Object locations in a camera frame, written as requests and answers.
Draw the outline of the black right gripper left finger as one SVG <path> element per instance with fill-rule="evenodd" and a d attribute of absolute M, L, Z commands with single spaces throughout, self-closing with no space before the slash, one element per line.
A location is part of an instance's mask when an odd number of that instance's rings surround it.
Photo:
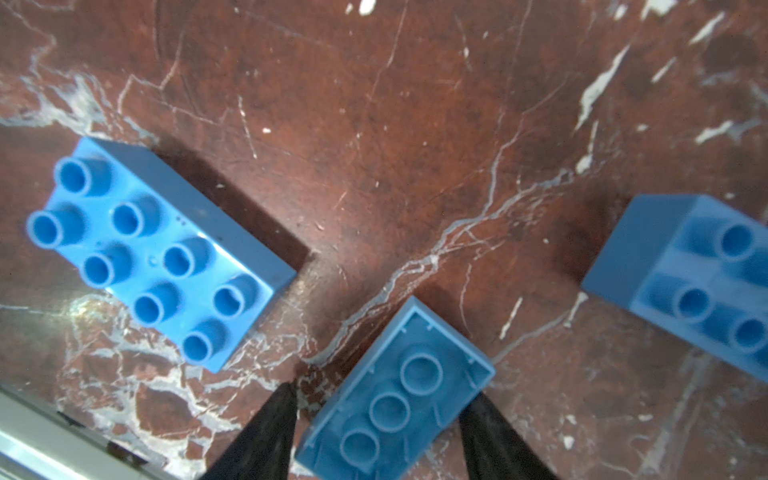
<path fill-rule="evenodd" d="M 282 383 L 201 479 L 286 480 L 297 412 L 295 384 Z"/>

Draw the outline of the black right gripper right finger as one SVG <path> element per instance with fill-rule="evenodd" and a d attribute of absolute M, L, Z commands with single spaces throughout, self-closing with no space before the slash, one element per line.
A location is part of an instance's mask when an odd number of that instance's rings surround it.
<path fill-rule="evenodd" d="M 484 393 L 461 412 L 459 423 L 470 479 L 558 479 Z"/>

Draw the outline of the blue lego brick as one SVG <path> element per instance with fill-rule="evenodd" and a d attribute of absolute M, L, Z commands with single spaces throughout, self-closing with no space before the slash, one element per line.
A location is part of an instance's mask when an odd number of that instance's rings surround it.
<path fill-rule="evenodd" d="M 767 378 L 767 227 L 710 196 L 635 196 L 581 287 Z"/>
<path fill-rule="evenodd" d="M 191 364 L 218 372 L 295 270 L 149 149 L 90 137 L 61 158 L 30 240 Z"/>
<path fill-rule="evenodd" d="M 410 297 L 311 422 L 295 459 L 320 479 L 399 479 L 495 373 Z"/>

